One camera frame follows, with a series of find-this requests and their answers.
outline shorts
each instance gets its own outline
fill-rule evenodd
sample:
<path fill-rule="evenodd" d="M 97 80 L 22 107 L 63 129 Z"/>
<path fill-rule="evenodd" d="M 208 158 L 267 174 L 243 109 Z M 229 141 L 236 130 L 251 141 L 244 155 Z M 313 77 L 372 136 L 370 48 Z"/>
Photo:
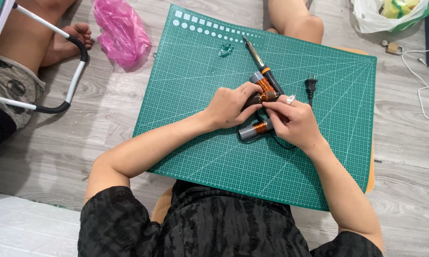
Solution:
<path fill-rule="evenodd" d="M 45 83 L 23 65 L 0 56 L 0 97 L 34 104 Z M 32 110 L 0 103 L 0 143 L 26 125 Z"/>

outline finger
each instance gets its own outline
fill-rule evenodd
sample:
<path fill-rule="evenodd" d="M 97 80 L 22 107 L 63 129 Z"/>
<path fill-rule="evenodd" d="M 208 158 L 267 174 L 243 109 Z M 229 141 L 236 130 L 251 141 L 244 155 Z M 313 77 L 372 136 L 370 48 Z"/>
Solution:
<path fill-rule="evenodd" d="M 295 107 L 289 106 L 282 102 L 263 102 L 265 108 L 269 108 L 275 111 L 278 111 L 291 119 L 292 113 L 295 110 Z"/>
<path fill-rule="evenodd" d="M 267 113 L 270 116 L 270 120 L 272 121 L 275 132 L 278 135 L 285 133 L 287 131 L 287 128 L 279 118 L 278 114 L 272 109 L 267 109 Z"/>
<path fill-rule="evenodd" d="M 278 100 L 276 100 L 276 102 L 282 102 L 282 103 L 286 104 L 286 103 L 287 103 L 287 101 L 288 101 L 288 98 L 289 98 L 289 96 L 280 95 L 280 96 L 278 97 Z M 297 106 L 299 106 L 301 103 L 302 103 L 302 102 L 299 102 L 299 101 L 297 101 L 297 100 L 294 100 L 294 101 L 292 101 L 292 103 L 290 104 L 290 106 L 292 106 L 292 107 L 297 107 Z"/>
<path fill-rule="evenodd" d="M 255 104 L 255 105 L 249 106 L 237 116 L 237 118 L 235 119 L 236 123 L 242 124 L 243 122 L 245 122 L 245 120 L 247 120 L 253 113 L 255 113 L 260 108 L 262 108 L 262 104 Z"/>
<path fill-rule="evenodd" d="M 235 91 L 238 91 L 238 92 L 241 92 L 241 91 L 243 91 L 243 90 L 245 90 L 245 88 L 248 86 L 248 85 L 251 85 L 252 83 L 251 82 L 245 82 L 245 83 L 243 83 L 243 85 L 241 85 L 241 86 L 239 86 L 239 87 L 237 87 L 237 88 L 235 88 L 234 90 Z"/>
<path fill-rule="evenodd" d="M 256 84 L 250 84 L 245 87 L 245 89 L 241 92 L 241 99 L 246 101 L 248 97 L 252 95 L 252 93 L 262 93 L 262 88 L 259 85 Z"/>

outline white plastic bag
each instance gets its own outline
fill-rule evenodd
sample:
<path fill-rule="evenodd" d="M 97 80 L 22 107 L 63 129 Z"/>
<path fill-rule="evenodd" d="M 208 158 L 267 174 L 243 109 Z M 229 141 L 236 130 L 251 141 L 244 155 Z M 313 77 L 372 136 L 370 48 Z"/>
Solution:
<path fill-rule="evenodd" d="M 354 5 L 353 14 L 359 22 L 361 33 L 402 31 L 429 15 L 429 0 L 420 0 L 411 13 L 400 19 L 388 19 L 378 12 L 383 2 L 384 0 L 351 0 Z"/>

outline person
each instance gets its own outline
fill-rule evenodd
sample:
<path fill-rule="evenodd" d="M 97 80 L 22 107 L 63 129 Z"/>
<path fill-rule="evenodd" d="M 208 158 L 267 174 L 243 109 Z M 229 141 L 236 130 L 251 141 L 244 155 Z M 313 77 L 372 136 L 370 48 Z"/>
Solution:
<path fill-rule="evenodd" d="M 320 43 L 322 21 L 302 0 L 269 0 L 276 32 Z M 78 255 L 87 256 L 382 256 L 383 238 L 375 211 L 321 135 L 308 104 L 287 96 L 241 111 L 261 93 L 247 82 L 219 88 L 197 114 L 140 134 L 100 155 L 93 163 L 81 212 Z M 130 179 L 148 170 L 191 139 L 243 123 L 265 107 L 276 134 L 313 161 L 337 237 L 309 251 L 290 207 L 263 199 L 177 180 L 162 222 L 151 222 L 132 195 Z M 281 120 L 280 112 L 285 117 Z"/>
<path fill-rule="evenodd" d="M 17 0 L 16 3 L 55 25 L 75 0 Z M 62 28 L 91 49 L 91 30 L 83 22 Z M 40 67 L 79 53 L 63 36 L 17 10 L 12 10 L 0 35 L 0 96 L 35 103 L 45 90 Z M 0 103 L 0 143 L 25 126 L 32 111 Z"/>

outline hand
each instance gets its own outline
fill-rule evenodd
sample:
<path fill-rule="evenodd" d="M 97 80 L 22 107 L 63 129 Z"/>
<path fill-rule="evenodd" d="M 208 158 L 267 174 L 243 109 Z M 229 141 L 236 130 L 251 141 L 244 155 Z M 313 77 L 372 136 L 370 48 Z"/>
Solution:
<path fill-rule="evenodd" d="M 250 82 L 246 82 L 234 90 L 224 87 L 218 88 L 208 107 L 201 111 L 210 131 L 240 125 L 255 111 L 262 108 L 262 104 L 255 104 L 243 112 L 241 111 L 246 100 L 254 92 L 262 93 L 262 88 Z"/>
<path fill-rule="evenodd" d="M 287 96 L 280 96 L 276 102 L 263 103 L 272 120 L 276 135 L 307 154 L 315 147 L 327 143 L 319 131 L 310 105 L 295 100 L 289 106 L 286 104 L 287 98 Z"/>

